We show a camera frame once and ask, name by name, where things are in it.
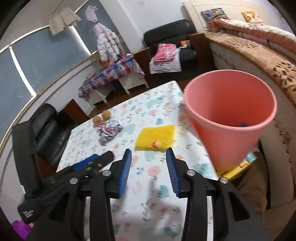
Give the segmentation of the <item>pink plastic trash bin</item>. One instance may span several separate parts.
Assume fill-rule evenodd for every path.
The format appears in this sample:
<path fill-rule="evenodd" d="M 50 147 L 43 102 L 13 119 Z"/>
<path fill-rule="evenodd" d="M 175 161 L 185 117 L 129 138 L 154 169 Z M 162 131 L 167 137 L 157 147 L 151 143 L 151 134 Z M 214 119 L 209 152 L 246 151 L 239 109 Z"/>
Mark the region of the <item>pink plastic trash bin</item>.
<path fill-rule="evenodd" d="M 273 121 L 278 104 L 260 78 L 238 70 L 215 70 L 184 89 L 185 109 L 218 171 L 237 167 Z M 246 123 L 248 127 L 239 127 Z"/>

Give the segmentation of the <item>purple white crumpled wrapper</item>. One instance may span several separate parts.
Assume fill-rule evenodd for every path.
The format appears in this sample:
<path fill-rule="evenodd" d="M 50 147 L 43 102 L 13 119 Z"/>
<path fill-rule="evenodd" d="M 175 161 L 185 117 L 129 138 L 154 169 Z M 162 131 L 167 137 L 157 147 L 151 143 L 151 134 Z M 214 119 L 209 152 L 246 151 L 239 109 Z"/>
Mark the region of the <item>purple white crumpled wrapper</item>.
<path fill-rule="evenodd" d="M 116 135 L 121 131 L 122 124 L 112 118 L 101 122 L 97 125 L 97 133 L 99 135 L 99 143 L 102 145 L 107 144 L 113 140 Z"/>

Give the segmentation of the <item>brown walnut left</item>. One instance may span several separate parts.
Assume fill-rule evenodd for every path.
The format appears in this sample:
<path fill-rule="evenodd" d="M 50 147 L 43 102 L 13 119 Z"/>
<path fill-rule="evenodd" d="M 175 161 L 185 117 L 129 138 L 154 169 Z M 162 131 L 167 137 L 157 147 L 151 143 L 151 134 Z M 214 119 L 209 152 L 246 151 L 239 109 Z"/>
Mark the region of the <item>brown walnut left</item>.
<path fill-rule="evenodd" d="M 99 126 L 102 123 L 101 117 L 96 115 L 92 119 L 95 126 Z"/>

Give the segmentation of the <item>brown walnut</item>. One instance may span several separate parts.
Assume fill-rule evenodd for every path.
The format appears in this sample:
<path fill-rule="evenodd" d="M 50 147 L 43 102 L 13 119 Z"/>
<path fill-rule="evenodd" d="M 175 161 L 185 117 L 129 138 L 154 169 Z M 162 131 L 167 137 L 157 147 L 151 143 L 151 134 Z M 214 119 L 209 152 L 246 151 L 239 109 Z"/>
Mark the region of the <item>brown walnut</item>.
<path fill-rule="evenodd" d="M 92 119 L 95 126 L 99 126 L 102 123 L 101 117 L 96 115 Z"/>
<path fill-rule="evenodd" d="M 102 118 L 106 121 L 106 120 L 109 120 L 111 118 L 111 112 L 108 111 L 108 110 L 104 110 L 102 113 L 101 113 L 101 116 Z"/>

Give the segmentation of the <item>floral animal print tablecloth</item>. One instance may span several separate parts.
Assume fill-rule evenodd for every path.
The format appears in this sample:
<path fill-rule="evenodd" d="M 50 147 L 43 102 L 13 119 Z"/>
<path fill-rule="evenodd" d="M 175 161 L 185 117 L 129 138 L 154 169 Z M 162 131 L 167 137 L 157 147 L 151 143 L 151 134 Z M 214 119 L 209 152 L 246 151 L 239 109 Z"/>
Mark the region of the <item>floral animal print tablecloth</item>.
<path fill-rule="evenodd" d="M 120 160 L 132 150 L 132 165 L 123 197 L 111 201 L 113 228 L 117 240 L 180 240 L 187 201 L 171 187 L 165 152 L 137 151 L 135 141 L 143 128 L 175 126 L 173 152 L 190 169 L 209 179 L 217 175 L 208 153 L 192 128 L 183 106 L 183 93 L 171 81 L 144 92 L 110 109 L 122 130 L 105 145 L 91 120 L 74 128 L 62 154 L 62 170 L 93 154 L 112 151 Z"/>

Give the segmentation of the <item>yellow book under bin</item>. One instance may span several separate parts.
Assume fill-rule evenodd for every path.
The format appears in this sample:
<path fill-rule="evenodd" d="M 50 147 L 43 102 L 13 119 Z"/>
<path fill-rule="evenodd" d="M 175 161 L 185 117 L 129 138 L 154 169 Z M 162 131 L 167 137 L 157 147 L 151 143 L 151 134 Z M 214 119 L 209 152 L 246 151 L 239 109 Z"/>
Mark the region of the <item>yellow book under bin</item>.
<path fill-rule="evenodd" d="M 231 171 L 216 171 L 219 178 L 225 177 L 228 180 L 234 180 L 238 178 L 244 171 L 246 171 L 250 165 L 257 159 L 254 153 L 250 152 L 246 158 Z"/>

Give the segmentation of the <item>bed with brown blanket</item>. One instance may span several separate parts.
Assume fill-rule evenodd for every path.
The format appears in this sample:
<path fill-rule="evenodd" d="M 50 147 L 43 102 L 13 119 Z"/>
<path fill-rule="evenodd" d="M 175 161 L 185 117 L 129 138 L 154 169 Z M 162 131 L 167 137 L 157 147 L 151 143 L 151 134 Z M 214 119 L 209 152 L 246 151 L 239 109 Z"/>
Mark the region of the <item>bed with brown blanket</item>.
<path fill-rule="evenodd" d="M 218 69 L 257 76 L 273 91 L 277 114 L 260 139 L 269 172 L 270 206 L 295 199 L 295 54 L 270 40 L 221 27 L 206 32 Z"/>

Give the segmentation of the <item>pink folded clothes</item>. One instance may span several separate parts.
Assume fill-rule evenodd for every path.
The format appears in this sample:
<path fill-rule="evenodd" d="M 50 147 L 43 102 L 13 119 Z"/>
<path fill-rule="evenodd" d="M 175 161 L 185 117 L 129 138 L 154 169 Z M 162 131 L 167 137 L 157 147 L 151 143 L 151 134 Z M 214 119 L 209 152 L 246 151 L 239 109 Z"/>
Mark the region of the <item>pink folded clothes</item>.
<path fill-rule="evenodd" d="M 157 52 L 149 63 L 150 73 L 181 72 L 180 50 L 175 44 L 158 44 Z"/>

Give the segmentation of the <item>hanging pink patterned jacket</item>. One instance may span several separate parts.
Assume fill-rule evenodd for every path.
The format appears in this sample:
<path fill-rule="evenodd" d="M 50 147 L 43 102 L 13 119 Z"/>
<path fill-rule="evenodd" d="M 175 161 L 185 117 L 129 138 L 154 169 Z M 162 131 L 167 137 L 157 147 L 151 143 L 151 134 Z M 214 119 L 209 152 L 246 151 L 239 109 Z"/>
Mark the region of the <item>hanging pink patterned jacket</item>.
<path fill-rule="evenodd" d="M 101 23 L 96 23 L 93 30 L 97 37 L 97 51 L 102 62 L 116 62 L 125 56 L 125 50 L 115 32 Z"/>

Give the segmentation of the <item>hanging beige cloth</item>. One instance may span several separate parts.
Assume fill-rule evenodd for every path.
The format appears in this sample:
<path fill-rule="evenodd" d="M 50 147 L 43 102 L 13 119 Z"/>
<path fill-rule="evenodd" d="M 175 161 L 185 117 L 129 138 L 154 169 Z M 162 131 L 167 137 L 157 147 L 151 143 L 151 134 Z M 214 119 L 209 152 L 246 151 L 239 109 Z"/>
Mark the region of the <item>hanging beige cloth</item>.
<path fill-rule="evenodd" d="M 77 27 L 79 21 L 81 18 L 72 9 L 66 7 L 49 20 L 49 30 L 53 36 L 56 36 L 69 26 Z"/>

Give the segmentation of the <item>hanging purple garment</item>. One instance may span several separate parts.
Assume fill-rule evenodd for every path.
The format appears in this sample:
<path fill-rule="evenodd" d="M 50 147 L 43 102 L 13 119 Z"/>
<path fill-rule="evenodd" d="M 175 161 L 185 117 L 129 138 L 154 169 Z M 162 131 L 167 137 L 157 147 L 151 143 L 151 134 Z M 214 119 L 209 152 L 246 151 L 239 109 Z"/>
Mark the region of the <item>hanging purple garment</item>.
<path fill-rule="evenodd" d="M 96 23 L 98 22 L 98 18 L 96 15 L 96 11 L 98 8 L 96 6 L 88 6 L 85 10 L 85 17 L 88 21 Z"/>

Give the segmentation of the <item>colourful cartoon pillow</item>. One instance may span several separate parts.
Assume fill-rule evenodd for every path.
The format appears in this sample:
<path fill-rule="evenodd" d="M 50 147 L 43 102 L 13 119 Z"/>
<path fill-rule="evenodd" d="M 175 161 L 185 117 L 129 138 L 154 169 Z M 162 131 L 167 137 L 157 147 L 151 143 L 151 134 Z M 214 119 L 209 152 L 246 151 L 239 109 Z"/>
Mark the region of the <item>colourful cartoon pillow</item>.
<path fill-rule="evenodd" d="M 225 14 L 222 8 L 215 8 L 215 9 L 201 11 L 201 14 L 207 21 L 212 32 L 215 32 L 215 33 L 221 31 L 221 28 L 215 23 L 215 20 L 218 20 L 218 19 L 230 20 L 230 18 Z"/>

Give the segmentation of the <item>rolled floral quilt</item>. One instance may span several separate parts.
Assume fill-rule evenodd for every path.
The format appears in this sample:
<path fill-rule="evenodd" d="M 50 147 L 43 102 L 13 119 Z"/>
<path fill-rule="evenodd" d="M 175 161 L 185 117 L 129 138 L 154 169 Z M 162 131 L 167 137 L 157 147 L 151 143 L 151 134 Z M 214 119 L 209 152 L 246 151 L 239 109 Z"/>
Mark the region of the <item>rolled floral quilt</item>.
<path fill-rule="evenodd" d="M 215 25 L 222 28 L 234 30 L 237 32 L 244 32 L 270 40 L 271 42 L 276 43 L 284 49 L 295 54 L 295 35 L 288 31 L 274 26 L 259 25 L 239 20 L 218 19 L 215 20 L 214 23 Z"/>

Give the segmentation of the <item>yellow floral pillow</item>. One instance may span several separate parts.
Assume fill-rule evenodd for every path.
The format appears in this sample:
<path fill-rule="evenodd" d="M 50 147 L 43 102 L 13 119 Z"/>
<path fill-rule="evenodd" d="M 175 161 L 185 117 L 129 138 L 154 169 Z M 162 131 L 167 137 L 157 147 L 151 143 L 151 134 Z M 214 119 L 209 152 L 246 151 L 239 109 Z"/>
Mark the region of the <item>yellow floral pillow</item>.
<path fill-rule="evenodd" d="M 243 11 L 242 15 L 244 16 L 245 20 L 249 23 L 263 23 L 263 20 L 260 18 L 256 11 Z"/>

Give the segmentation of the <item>white bed headboard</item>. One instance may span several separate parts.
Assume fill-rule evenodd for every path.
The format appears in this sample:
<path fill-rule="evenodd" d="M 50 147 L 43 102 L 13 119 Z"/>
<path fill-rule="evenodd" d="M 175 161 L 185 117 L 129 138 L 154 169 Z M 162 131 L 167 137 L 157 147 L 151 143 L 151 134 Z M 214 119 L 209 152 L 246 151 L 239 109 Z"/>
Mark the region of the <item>white bed headboard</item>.
<path fill-rule="evenodd" d="M 197 0 L 183 1 L 183 5 L 198 33 L 211 30 L 201 12 L 215 8 L 222 8 L 230 19 L 240 21 L 245 20 L 243 11 L 255 11 L 266 25 L 281 27 L 280 15 L 269 1 Z"/>

